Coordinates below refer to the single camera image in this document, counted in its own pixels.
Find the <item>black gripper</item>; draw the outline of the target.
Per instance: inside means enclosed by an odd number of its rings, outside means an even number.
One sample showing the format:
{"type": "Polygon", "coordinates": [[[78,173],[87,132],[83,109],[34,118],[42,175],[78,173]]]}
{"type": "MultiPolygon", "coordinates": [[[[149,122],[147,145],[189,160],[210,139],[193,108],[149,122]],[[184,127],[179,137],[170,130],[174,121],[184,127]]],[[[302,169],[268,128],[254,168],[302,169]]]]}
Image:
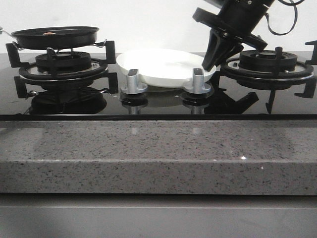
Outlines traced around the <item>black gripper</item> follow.
{"type": "Polygon", "coordinates": [[[231,56],[240,53],[247,44],[262,51],[267,43],[252,31],[272,5],[271,0],[210,0],[208,3],[220,9],[217,15],[197,8],[193,19],[212,28],[208,48],[202,62],[206,71],[226,62],[231,56]],[[223,35],[230,37],[229,42],[223,35]]]}

